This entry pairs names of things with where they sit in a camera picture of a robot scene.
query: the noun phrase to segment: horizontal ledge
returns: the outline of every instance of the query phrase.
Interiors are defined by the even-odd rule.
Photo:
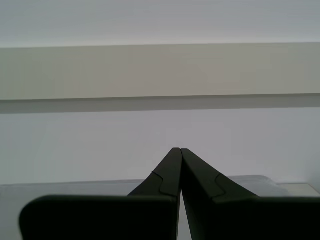
[[[320,43],[0,49],[0,100],[320,93]]]

